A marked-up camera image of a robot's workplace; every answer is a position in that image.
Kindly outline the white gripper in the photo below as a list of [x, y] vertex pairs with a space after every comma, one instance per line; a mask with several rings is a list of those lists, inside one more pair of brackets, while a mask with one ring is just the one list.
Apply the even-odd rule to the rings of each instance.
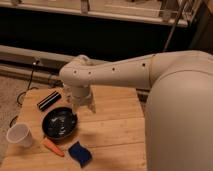
[[74, 115], [77, 115], [79, 106], [88, 105], [92, 113], [96, 113], [95, 102], [92, 101], [93, 95], [89, 86], [64, 86], [64, 93], [67, 100], [71, 103], [71, 109]]

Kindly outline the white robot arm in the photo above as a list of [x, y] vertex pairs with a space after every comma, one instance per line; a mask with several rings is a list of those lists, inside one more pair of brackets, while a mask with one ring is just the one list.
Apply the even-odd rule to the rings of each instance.
[[213, 55], [164, 52], [99, 65], [79, 55], [59, 75], [76, 106], [92, 96], [93, 85], [149, 92], [147, 171], [213, 171]]

